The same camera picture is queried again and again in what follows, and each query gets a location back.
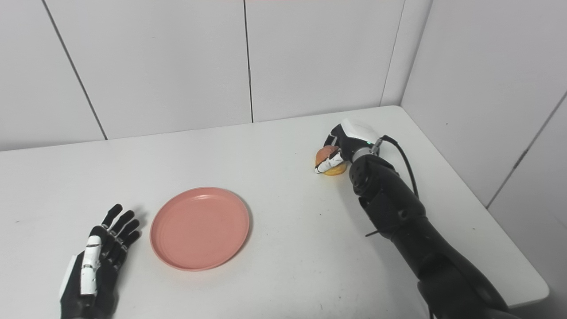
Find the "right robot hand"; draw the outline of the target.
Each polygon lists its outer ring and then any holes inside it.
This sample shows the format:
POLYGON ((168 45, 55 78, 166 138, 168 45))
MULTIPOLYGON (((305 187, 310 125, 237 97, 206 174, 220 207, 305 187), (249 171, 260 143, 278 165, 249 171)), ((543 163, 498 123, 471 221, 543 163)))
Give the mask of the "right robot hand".
POLYGON ((314 171, 327 176, 340 175, 348 163, 365 154, 378 154, 382 137, 360 121, 344 119, 329 133, 315 156, 314 171))

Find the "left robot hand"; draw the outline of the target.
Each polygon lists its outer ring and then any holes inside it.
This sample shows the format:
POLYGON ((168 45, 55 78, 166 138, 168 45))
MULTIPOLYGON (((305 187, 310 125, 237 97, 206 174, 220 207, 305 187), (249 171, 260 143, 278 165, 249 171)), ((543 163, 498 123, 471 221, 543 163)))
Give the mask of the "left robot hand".
POLYGON ((118 294, 116 285, 130 246, 140 238, 140 221, 117 203, 89 233, 82 252, 72 256, 59 292, 62 319, 110 319, 118 294))

